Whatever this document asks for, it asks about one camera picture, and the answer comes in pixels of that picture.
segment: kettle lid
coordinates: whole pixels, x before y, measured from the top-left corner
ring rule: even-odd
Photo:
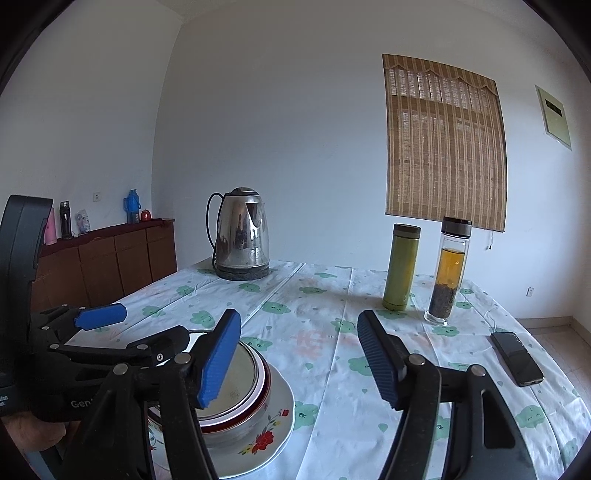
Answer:
[[[257,195],[258,192],[256,190],[250,189],[248,187],[238,187],[237,189],[233,189],[231,192],[227,193],[226,197],[239,197],[245,195]]]

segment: window shade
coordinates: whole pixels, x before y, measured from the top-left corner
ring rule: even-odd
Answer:
[[[503,232],[505,134],[493,80],[442,63],[383,55],[387,215],[452,216]]]

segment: green thermos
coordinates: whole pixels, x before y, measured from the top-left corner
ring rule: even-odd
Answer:
[[[406,308],[410,287],[413,284],[420,236],[420,227],[403,223],[394,224],[390,266],[382,302],[388,310],[399,312]]]

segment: human hand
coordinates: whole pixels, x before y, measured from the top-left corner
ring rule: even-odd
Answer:
[[[2,422],[21,453],[47,450],[66,435],[63,423],[41,421],[29,411],[2,417]]]

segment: stainless steel kettle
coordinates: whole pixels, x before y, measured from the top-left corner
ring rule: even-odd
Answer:
[[[215,244],[209,234],[209,205],[222,198],[217,212]],[[213,248],[213,268],[227,280],[256,280],[269,274],[269,232],[265,204],[253,189],[239,187],[207,201],[207,237]]]

